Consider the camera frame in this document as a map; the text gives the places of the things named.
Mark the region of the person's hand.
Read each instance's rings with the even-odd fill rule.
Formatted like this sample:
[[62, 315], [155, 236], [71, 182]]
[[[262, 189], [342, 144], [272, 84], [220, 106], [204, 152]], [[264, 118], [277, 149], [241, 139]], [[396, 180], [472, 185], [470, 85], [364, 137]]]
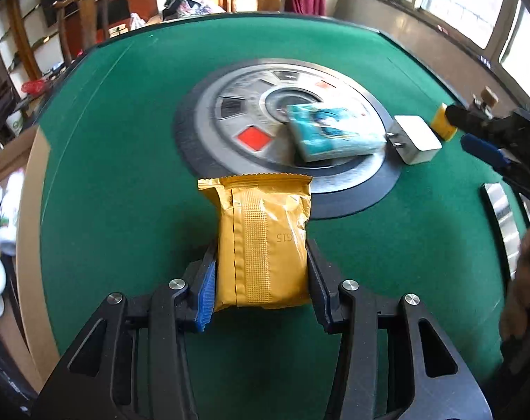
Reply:
[[530, 310], [530, 229], [521, 246], [514, 279], [510, 282], [499, 321], [502, 341], [522, 338], [528, 329]]

